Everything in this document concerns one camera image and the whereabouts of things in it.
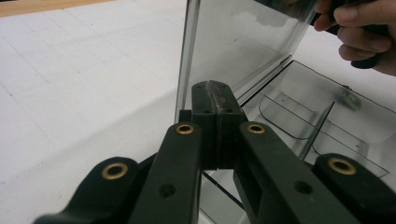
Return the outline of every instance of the black handle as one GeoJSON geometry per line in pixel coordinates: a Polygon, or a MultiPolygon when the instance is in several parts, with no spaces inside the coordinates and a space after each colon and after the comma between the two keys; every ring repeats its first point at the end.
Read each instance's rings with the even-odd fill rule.
{"type": "MultiPolygon", "coordinates": [[[[371,2],[372,0],[332,0],[332,5],[331,5],[331,13],[329,14],[330,21],[335,21],[334,17],[334,11],[345,4],[352,4],[352,3],[358,3],[358,2],[371,2]]],[[[363,29],[377,34],[377,35],[384,35],[384,36],[389,36],[389,30],[387,25],[368,25],[368,26],[363,26],[363,29]]],[[[360,69],[369,69],[373,68],[376,66],[378,61],[381,59],[382,54],[377,53],[375,56],[368,58],[366,60],[362,61],[353,61],[351,62],[351,65],[360,68],[360,69]]]]}

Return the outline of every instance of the transparent plastic lid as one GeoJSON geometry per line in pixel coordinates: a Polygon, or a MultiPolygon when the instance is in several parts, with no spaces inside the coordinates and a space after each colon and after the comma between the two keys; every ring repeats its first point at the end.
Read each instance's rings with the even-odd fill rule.
{"type": "Polygon", "coordinates": [[[190,0],[177,113],[191,108],[191,86],[206,80],[228,84],[243,102],[295,51],[314,4],[315,0],[190,0]]]}

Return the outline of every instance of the finger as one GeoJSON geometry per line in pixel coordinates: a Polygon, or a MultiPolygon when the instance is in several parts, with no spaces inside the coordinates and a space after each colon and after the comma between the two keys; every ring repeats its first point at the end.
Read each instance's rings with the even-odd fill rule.
{"type": "Polygon", "coordinates": [[[342,27],[339,29],[338,38],[346,45],[372,52],[385,52],[390,49],[390,38],[368,32],[361,27],[342,27]]]}
{"type": "Polygon", "coordinates": [[[348,45],[341,46],[338,53],[346,61],[362,61],[375,56],[375,52],[355,49],[348,45]]]}
{"type": "Polygon", "coordinates": [[[329,14],[325,13],[320,15],[320,17],[315,21],[314,27],[317,31],[325,31],[334,25],[335,22],[330,22],[329,20],[329,14]]]}
{"type": "Polygon", "coordinates": [[[315,4],[315,11],[318,13],[328,13],[332,0],[318,0],[315,4]]]}
{"type": "Polygon", "coordinates": [[[396,23],[396,1],[376,0],[339,7],[334,11],[337,23],[343,26],[396,23]]]}

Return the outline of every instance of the screw hole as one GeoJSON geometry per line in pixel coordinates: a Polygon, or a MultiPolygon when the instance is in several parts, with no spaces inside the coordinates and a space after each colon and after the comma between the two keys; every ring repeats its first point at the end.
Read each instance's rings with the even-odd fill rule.
{"type": "Polygon", "coordinates": [[[194,128],[191,125],[182,124],[176,127],[176,132],[180,134],[189,134],[194,131],[194,128]]]}
{"type": "Polygon", "coordinates": [[[175,188],[175,186],[173,186],[171,184],[162,185],[162,186],[160,186],[160,189],[158,190],[158,192],[160,193],[161,197],[167,199],[167,198],[170,198],[176,194],[176,188],[175,188]]]}
{"type": "Polygon", "coordinates": [[[311,194],[312,187],[305,183],[304,181],[297,181],[294,183],[294,189],[302,194],[311,194]]]}
{"type": "Polygon", "coordinates": [[[247,126],[247,130],[251,133],[265,133],[264,127],[258,124],[251,124],[247,126]]]}
{"type": "Polygon", "coordinates": [[[128,172],[128,166],[122,162],[111,163],[102,171],[102,177],[108,180],[119,179],[128,172]]]}
{"type": "Polygon", "coordinates": [[[349,161],[331,158],[328,163],[335,172],[342,175],[354,175],[357,172],[355,166],[353,166],[349,161]]]}

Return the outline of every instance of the brass grommet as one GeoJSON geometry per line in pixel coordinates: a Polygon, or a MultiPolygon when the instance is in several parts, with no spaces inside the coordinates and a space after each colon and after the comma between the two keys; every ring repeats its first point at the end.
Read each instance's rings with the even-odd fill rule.
{"type": "Polygon", "coordinates": [[[265,133],[264,127],[259,124],[249,124],[247,130],[251,133],[265,133]]]}
{"type": "Polygon", "coordinates": [[[194,127],[188,124],[181,124],[176,127],[176,132],[180,134],[189,134],[194,132],[194,127]]]}
{"type": "Polygon", "coordinates": [[[329,166],[336,172],[342,175],[354,175],[356,174],[356,167],[353,166],[349,161],[331,158],[329,159],[329,166]]]}
{"type": "Polygon", "coordinates": [[[123,177],[128,172],[128,166],[122,162],[111,163],[102,171],[102,177],[114,180],[123,177]]]}

